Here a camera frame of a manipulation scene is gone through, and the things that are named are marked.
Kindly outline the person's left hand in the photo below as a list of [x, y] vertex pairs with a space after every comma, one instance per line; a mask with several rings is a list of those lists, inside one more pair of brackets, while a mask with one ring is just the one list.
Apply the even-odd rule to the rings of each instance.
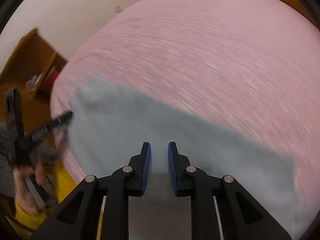
[[41, 156], [38, 155], [37, 163], [34, 167], [20, 166], [13, 169], [13, 177], [15, 183], [15, 201], [21, 209], [29, 215], [37, 215], [42, 213], [45, 208], [40, 207], [30, 190], [28, 189], [24, 178], [26, 176], [35, 175], [36, 181], [43, 186], [48, 183], [46, 173], [44, 171]]

